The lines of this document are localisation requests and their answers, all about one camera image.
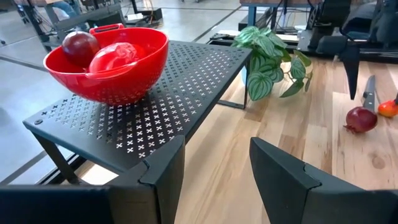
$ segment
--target concrete floor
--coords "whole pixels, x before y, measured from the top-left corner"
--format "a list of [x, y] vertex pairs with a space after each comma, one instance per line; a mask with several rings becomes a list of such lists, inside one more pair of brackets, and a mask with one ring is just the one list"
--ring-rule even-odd
[[[219, 30], [237, 30], [238, 22], [248, 13], [244, 7], [239, 8], [238, 0], [202, 0], [200, 3], [153, 0], [152, 3], [162, 8], [164, 24], [159, 29], [171, 40], [187, 42], [205, 43]], [[124, 0], [124, 13], [132, 13], [129, 5], [129, 1]], [[147, 0], [137, 5], [150, 7]], [[305, 24], [305, 15], [297, 16], [290, 23]], [[0, 47], [0, 184], [34, 184], [55, 165], [22, 125], [22, 120], [70, 92], [47, 72], [1, 60], [13, 58], [41, 67], [46, 51], [33, 28], [23, 24], [16, 11], [0, 14], [0, 27], [0, 39], [7, 42]], [[62, 153], [65, 157], [71, 155], [65, 149]]]

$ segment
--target perforated metal shelf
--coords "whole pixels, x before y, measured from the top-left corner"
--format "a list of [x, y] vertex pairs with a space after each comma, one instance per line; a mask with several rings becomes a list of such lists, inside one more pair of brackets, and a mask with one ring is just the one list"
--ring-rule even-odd
[[176, 134], [188, 141], [249, 55], [248, 49], [170, 41], [163, 74], [142, 100], [108, 106], [73, 95], [24, 124], [94, 163], [124, 172]]

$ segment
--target red onion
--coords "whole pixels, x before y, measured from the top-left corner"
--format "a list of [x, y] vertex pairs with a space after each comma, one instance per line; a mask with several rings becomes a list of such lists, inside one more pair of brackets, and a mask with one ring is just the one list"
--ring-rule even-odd
[[377, 115], [369, 109], [357, 106], [347, 113], [346, 122], [347, 125], [344, 125], [344, 127], [348, 131], [353, 133], [365, 133], [376, 127]]

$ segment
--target knife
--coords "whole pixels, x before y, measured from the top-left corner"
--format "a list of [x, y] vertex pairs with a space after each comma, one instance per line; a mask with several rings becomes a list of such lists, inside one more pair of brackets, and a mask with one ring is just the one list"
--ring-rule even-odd
[[365, 92], [363, 93], [363, 98], [365, 98], [363, 102], [363, 107], [374, 111], [374, 91], [376, 86], [376, 78], [374, 75], [369, 77], [368, 82], [366, 83]]

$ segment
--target red colander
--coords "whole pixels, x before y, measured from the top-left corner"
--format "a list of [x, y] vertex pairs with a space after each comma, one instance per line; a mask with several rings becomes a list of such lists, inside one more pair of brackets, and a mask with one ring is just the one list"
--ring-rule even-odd
[[134, 63], [111, 70], [87, 73], [70, 63], [61, 47], [44, 58], [44, 67], [62, 85], [89, 100], [122, 105], [140, 100], [159, 79], [167, 60], [169, 39], [150, 28], [124, 28], [113, 24], [90, 29], [102, 47], [117, 42], [139, 45], [146, 56]]

